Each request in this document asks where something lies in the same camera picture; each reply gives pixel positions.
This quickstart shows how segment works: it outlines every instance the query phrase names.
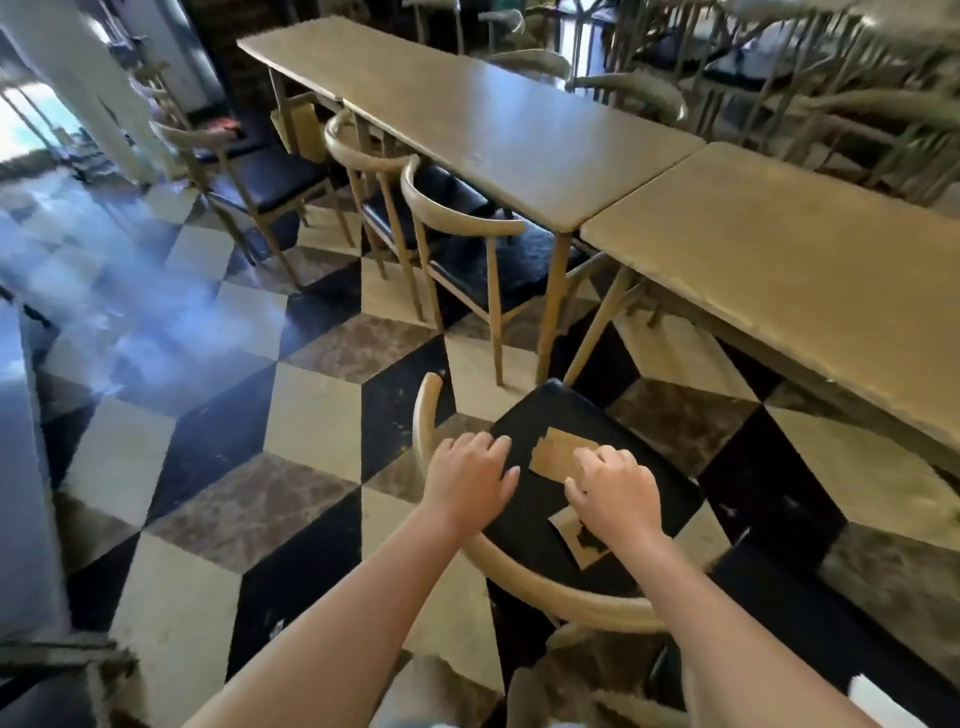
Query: geometric patterned floor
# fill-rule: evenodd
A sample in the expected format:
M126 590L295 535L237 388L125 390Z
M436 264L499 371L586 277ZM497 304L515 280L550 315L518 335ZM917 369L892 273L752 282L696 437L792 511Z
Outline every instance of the geometric patterned floor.
M309 227L296 214L274 225L303 291L272 259L252 269L190 190L51 174L0 190L0 206L3 280L56 324L35 364L74 623L137 654L120 702L152 728L182 724L411 511L425 373L444 374L450 434L489 426L534 386L538 305L507 326L498 388L486 327L452 299L444 334L419 322L399 265L382 279L323 201ZM595 283L578 291L555 375ZM618 317L576 388L697 480L726 532L709 547L765 509L835 525L812 566L960 685L957 480L689 322L648 316ZM408 637L408 654L439 654L459 676L464 725L501 721L513 670L542 656L517 635L549 623L515 602L458 555ZM598 667L608 658L571 659L565 674L593 687L636 689Z

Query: chair seat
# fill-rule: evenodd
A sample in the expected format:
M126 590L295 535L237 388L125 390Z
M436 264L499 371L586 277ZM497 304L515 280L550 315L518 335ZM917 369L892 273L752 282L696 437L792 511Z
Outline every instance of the chair seat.
M776 51L762 48L731 51L717 58L704 68L704 79L714 84L742 88L745 91L759 93L767 78L774 74ZM774 75L771 91L787 88L793 79L792 60L780 62Z
M498 210L493 216L503 219ZM528 223L527 231L496 240L496 273L500 282L500 309L506 313L546 292L553 252L553 233ZM484 310L490 310L487 291L487 240L483 237L453 235L436 242L430 266L467 294ZM567 270L575 268L587 255L570 246Z
M237 139L227 146L227 159L235 159L253 152L259 152L261 149L266 149L267 146L266 142L256 139ZM212 149L197 149L193 156L197 158L200 164L213 164L218 159L217 153Z
M646 46L634 53L634 60L640 61L644 65L657 68L660 71L673 71L677 66L677 59L680 57L680 48L683 44L683 37L677 30L666 31L656 40L648 43ZM701 59L707 55L709 48L709 38L694 36L686 51L686 59L681 65L680 73L682 76L692 76L700 67ZM726 48L714 49L707 57L708 61L713 61L723 56L727 52Z
M506 467L520 466L520 482L513 499L484 533L523 566L561 584L599 594L638 595L636 582L612 555L580 571L547 520L567 506L562 485L529 470L533 448L548 427L632 452L636 462L649 468L657 479L663 530L670 536L680 532L703 502L699 488L653 448L589 400L550 379L518 402L491 430L495 437L509 435L513 439Z
M417 189L436 203L471 215L484 205L488 205L487 198L477 192L466 182L461 182L442 167L436 164L424 164L417 171L414 177L414 184ZM417 248L417 234L414 230L413 215L410 214L410 207L407 201L403 199L400 192L400 183L396 182L391 189L396 207L396 216L400 221L400 229L403 231L403 242L407 248L415 250ZM387 203L383 197L383 191L377 191L360 204L361 209L367 213L374 225L381 232L393 237L390 228L390 218L387 216ZM441 232L426 230L427 240L436 240L442 237Z
M814 574L764 551L748 535L716 564L711 578L827 682L847 694L858 674L928 728L955 726L960 692ZM684 709L681 654L672 641L647 682L657 702Z
M231 166L250 192L256 211L260 214L285 205L310 187L323 182L329 174L325 165L289 155L279 147L267 147L244 155ZM210 181L210 194L226 205L247 209L236 185L226 173L220 173Z

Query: torn cardboard piece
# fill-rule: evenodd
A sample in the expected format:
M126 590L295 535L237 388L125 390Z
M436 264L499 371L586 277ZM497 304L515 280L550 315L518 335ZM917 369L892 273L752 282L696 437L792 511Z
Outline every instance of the torn cardboard piece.
M573 456L576 448L597 449L592 440L571 435L556 427L548 427L546 434L537 441L530 457L530 470L537 475L555 480L563 485L572 477L579 480L582 473L580 463Z
M600 539L590 533L587 528L580 523L577 512L573 506L566 506L550 517L553 527L560 531L567 549L573 555L580 571L583 571L591 564L595 564L610 550Z

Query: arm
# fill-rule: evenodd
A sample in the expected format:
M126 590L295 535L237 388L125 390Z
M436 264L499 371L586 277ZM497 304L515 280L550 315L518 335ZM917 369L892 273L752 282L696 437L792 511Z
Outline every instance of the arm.
M576 456L584 478L567 480L566 497L666 622L693 676L697 709L730 728L877 728L686 561L660 528L654 477L628 451L604 446Z
M184 728L366 726L423 602L460 546L513 495L519 469L500 479L510 444L486 432L444 440L420 506Z

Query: hand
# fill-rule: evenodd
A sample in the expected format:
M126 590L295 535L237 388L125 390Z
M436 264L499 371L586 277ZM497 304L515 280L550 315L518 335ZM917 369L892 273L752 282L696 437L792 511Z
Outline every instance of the hand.
M494 441L489 432L467 433L433 453L420 508L450 526L458 543L486 528L513 497L520 468L500 478L510 445L506 436Z
M653 474L628 450L604 445L573 452L583 482L566 479L566 499L594 536L616 552L642 531L662 533L660 491Z

